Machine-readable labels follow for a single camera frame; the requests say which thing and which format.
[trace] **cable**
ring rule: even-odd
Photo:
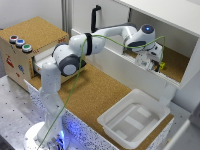
[[[150,45],[151,43],[153,43],[153,42],[155,42],[155,41],[157,41],[157,40],[163,38],[163,39],[164,39],[164,42],[163,42],[163,48],[162,48],[162,58],[161,58],[160,62],[161,62],[162,59],[163,59],[163,51],[164,51],[164,47],[165,47],[165,37],[164,37],[164,36],[160,36],[160,37],[156,38],[155,40],[153,40],[153,41],[151,41],[151,42],[149,42],[149,43],[147,43],[147,44],[145,44],[145,45],[137,46],[137,47],[125,46],[125,45],[120,44],[120,43],[114,41],[113,39],[111,39],[111,38],[109,38],[109,37],[106,37],[106,36],[103,36],[103,35],[92,35],[92,36],[93,36],[93,37],[103,37],[103,38],[106,38],[106,39],[108,39],[108,40],[110,40],[110,41],[112,41],[112,42],[114,42],[114,43],[116,43],[116,44],[118,44],[118,45],[121,45],[121,46],[123,46],[123,47],[125,47],[125,48],[131,48],[131,49],[133,49],[133,48],[145,47],[145,46]],[[58,117],[60,116],[60,114],[62,113],[62,111],[65,109],[65,107],[66,107],[66,105],[67,105],[67,103],[68,103],[68,101],[69,101],[69,99],[70,99],[70,97],[71,97],[71,95],[72,95],[72,93],[73,93],[73,91],[74,91],[74,88],[75,88],[75,86],[76,86],[76,82],[77,82],[77,80],[78,80],[78,78],[79,78],[79,75],[80,75],[81,63],[82,63],[82,56],[83,56],[83,47],[84,47],[84,45],[85,45],[86,40],[87,40],[87,38],[84,40],[83,45],[82,45],[81,59],[80,59],[80,63],[79,63],[78,74],[77,74],[77,76],[76,76],[76,79],[75,79],[75,82],[74,82],[74,84],[73,84],[73,86],[72,86],[72,89],[71,89],[71,91],[70,91],[70,93],[69,93],[69,96],[68,96],[68,98],[67,98],[67,101],[65,102],[65,104],[64,104],[63,108],[61,109],[60,113],[57,115],[56,119],[54,120],[54,122],[53,122],[52,125],[50,126],[49,130],[47,131],[47,133],[46,133],[44,139],[43,139],[42,142],[40,143],[40,145],[39,145],[39,147],[37,148],[37,150],[39,150],[39,148],[40,148],[41,145],[43,144],[44,140],[46,139],[47,135],[49,134],[51,128],[53,127],[53,125],[54,125],[55,122],[57,121],[57,119],[58,119]]]

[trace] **cork board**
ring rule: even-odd
[[[58,93],[63,102],[67,100],[75,78],[73,77],[62,84]],[[37,89],[41,87],[40,76],[36,76],[29,82]],[[97,118],[129,92],[131,92],[131,89],[87,64],[85,70],[80,73],[77,85],[66,108],[108,141],[123,150],[124,148],[105,134],[102,126],[97,122]],[[136,150],[146,149],[172,119],[173,115],[168,115]]]
[[[40,17],[35,17],[0,31],[0,37],[9,43],[9,37],[17,35],[30,44],[33,50],[48,45],[68,34]]]
[[[131,51],[125,51],[126,54],[136,58],[137,54]],[[189,63],[190,58],[177,53],[176,51],[165,47],[163,53],[163,62],[165,63],[165,68],[163,70],[159,70],[161,73],[166,76],[181,82],[187,65]]]

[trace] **cardboard box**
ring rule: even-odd
[[[9,37],[17,35],[19,39],[25,40],[33,48],[31,53],[23,53],[22,49],[10,44]],[[60,42],[69,41],[69,35],[48,23],[40,17],[35,17],[12,27],[0,31],[0,50],[9,77],[16,81],[25,90],[27,89],[24,79],[32,79],[36,72],[33,70],[33,57],[56,46]],[[61,82],[69,77],[61,77]]]

